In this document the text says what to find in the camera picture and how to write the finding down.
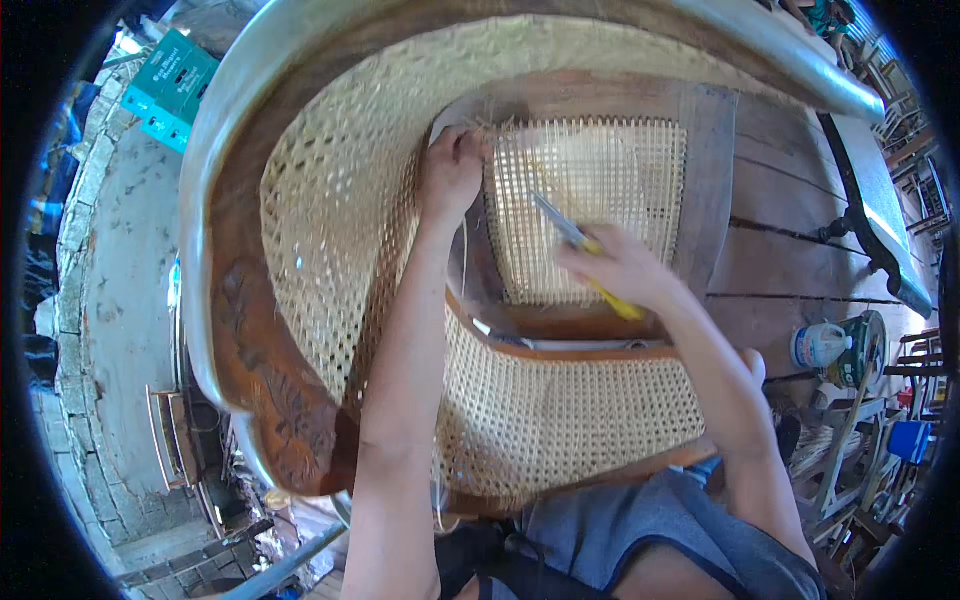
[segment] green plastic crate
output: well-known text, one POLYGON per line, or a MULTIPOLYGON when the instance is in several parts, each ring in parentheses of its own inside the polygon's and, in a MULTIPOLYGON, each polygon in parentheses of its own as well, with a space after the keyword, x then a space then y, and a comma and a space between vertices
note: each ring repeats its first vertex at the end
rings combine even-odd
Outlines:
POLYGON ((180 66, 194 48, 196 44, 183 34, 175 29, 170 30, 127 86, 123 107, 146 118, 147 111, 154 105, 171 77, 176 77, 174 74, 180 72, 180 66))
POLYGON ((193 130, 194 119, 200 109, 200 102, 206 94, 206 88, 213 79, 214 71, 207 71, 206 75, 192 86, 193 93, 183 102, 176 111, 167 110, 162 102, 157 102, 148 111, 143 120, 141 130, 151 137, 160 140, 174 150, 183 153, 193 130))

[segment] stone wall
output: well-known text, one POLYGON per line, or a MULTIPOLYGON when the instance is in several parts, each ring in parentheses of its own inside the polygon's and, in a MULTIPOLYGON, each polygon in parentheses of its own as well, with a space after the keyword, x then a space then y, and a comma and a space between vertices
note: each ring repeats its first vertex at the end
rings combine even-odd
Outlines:
MULTIPOLYGON (((101 86, 100 95, 90 109, 83 142, 71 150, 81 166, 60 229, 60 293, 52 306, 49 301, 45 303, 36 317, 38 332, 57 340, 60 365, 56 393, 35 396, 35 410, 44 424, 51 462, 76 517, 114 575, 128 570, 118 546, 188 522, 196 522, 204 539, 208 539, 205 516, 192 492, 138 495, 128 489, 117 473, 108 458, 102 406, 98 406, 102 390, 92 375, 88 340, 84 337, 84 291, 97 238, 93 216, 120 136, 140 123, 119 104, 138 68, 137 63, 119 65, 102 72, 95 82, 101 86)), ((169 340, 157 342, 165 344, 169 351, 169 340)))

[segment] person's right hand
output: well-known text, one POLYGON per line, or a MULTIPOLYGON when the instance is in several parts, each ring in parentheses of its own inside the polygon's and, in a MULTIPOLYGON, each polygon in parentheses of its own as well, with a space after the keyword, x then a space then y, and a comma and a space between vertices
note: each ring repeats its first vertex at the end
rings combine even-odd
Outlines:
POLYGON ((643 242, 622 228, 604 225, 582 229, 588 237, 600 242, 607 254, 588 254, 569 245, 557 250, 557 264, 581 282, 592 279, 621 300, 655 312, 661 312, 685 289, 643 242))

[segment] metal pipe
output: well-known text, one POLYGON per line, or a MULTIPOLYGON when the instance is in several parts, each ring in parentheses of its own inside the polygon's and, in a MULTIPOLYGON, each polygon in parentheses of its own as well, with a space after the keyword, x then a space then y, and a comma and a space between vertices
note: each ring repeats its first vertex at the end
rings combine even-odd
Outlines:
POLYGON ((117 66, 118 64, 123 64, 125 62, 132 62, 134 60, 146 59, 154 51, 153 50, 144 50, 143 52, 138 52, 136 54, 128 54, 125 57, 117 57, 116 59, 110 59, 104 61, 102 69, 109 69, 111 67, 117 66))
POLYGON ((330 525, 321 535, 306 541, 287 558, 228 591, 221 600, 256 600, 262 597, 282 584, 297 567, 316 556, 318 552, 342 536, 346 530, 347 526, 340 522, 330 525))

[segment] wooden board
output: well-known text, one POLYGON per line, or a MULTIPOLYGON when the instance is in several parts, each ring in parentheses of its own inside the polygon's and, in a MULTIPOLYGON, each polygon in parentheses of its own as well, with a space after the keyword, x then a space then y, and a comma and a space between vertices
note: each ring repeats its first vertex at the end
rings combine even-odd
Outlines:
MULTIPOLYGON (((845 201, 804 180, 742 158, 733 161, 731 216, 736 219, 812 236, 845 210, 845 201)), ((830 244, 865 254, 852 233, 830 244)))
POLYGON ((708 293, 896 301, 861 254, 786 235, 731 228, 708 293))
POLYGON ((733 125, 737 96, 709 85, 689 85, 681 100, 687 128, 684 206, 673 270, 697 298, 713 276, 730 219, 733 185, 733 125))
POLYGON ((737 158, 847 199, 827 137, 812 125, 809 113, 744 94, 736 114, 737 158))

